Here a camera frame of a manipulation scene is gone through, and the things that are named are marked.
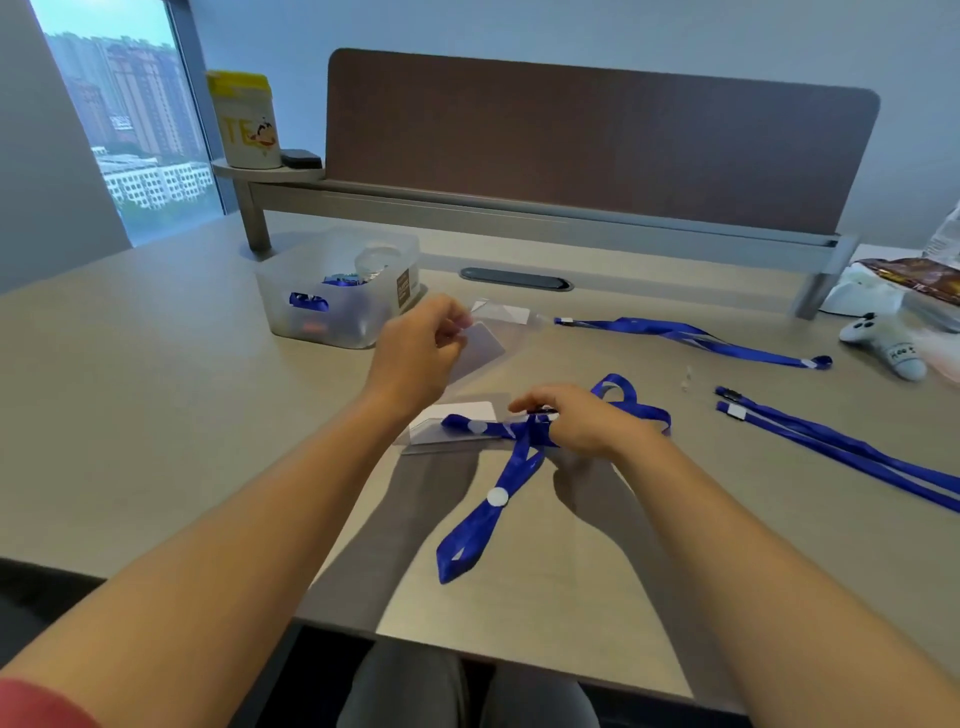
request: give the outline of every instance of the red sleeve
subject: red sleeve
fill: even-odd
[[[62,695],[21,680],[0,680],[0,728],[99,728]]]

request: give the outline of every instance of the window frame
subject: window frame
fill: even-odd
[[[197,25],[193,19],[193,10],[189,0],[163,0],[170,20],[170,29],[173,32],[177,50],[180,52],[180,62],[186,74],[187,84],[193,96],[194,108],[197,110],[197,119],[200,131],[206,144],[206,153],[211,166],[213,183],[220,192],[220,201],[223,204],[224,214],[229,215],[239,209],[236,193],[230,180],[217,177],[212,173],[213,160],[224,155],[224,144],[220,138],[220,127],[217,123],[217,114],[213,108],[213,99],[206,88],[206,63],[204,51],[200,45],[200,36],[197,34]]]

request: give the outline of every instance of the lanyard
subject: lanyard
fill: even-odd
[[[717,409],[737,420],[742,420],[768,432],[773,432],[780,437],[785,437],[787,440],[792,440],[798,445],[803,445],[805,448],[849,465],[862,473],[872,475],[907,493],[926,498],[951,511],[960,513],[960,499],[914,482],[903,477],[900,473],[912,475],[960,496],[960,477],[956,475],[941,473],[891,457],[862,440],[855,440],[853,437],[837,432],[826,425],[788,415],[764,404],[757,404],[732,389],[717,387],[715,391],[716,394],[727,400],[718,401]]]
[[[603,399],[611,389],[622,390],[623,401],[610,404],[634,417],[663,422],[666,425],[663,433],[669,434],[670,413],[659,407],[639,404],[634,385],[625,377],[607,375],[590,392]],[[489,423],[470,420],[463,415],[447,415],[443,426],[461,432],[516,440],[514,451],[503,473],[497,478],[496,485],[487,493],[486,500],[474,508],[437,546],[440,583],[447,584],[476,566],[490,541],[500,512],[540,468],[543,448],[554,448],[556,445],[550,440],[550,415],[545,412],[531,414],[525,421],[515,423]]]
[[[577,321],[576,319],[556,318],[554,323],[565,327],[601,328],[605,331],[619,331],[620,333],[648,333],[662,336],[664,339],[679,341],[708,352],[732,356],[735,359],[760,361],[765,364],[781,364],[784,367],[798,367],[800,369],[829,369],[833,359],[829,356],[814,356],[812,359],[797,359],[793,356],[782,356],[778,353],[762,352],[759,349],[737,346],[730,342],[718,339],[702,328],[682,324],[679,321],[657,321],[656,319],[634,319],[621,316],[616,321]]]

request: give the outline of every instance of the brown label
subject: brown label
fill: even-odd
[[[410,301],[410,269],[403,271],[400,277],[396,279],[396,302],[403,310],[403,306]]]

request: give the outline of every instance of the white round button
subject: white round button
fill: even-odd
[[[510,500],[510,494],[507,493],[505,488],[501,488],[500,486],[490,488],[490,492],[487,493],[487,503],[494,508],[503,508],[508,500]]]

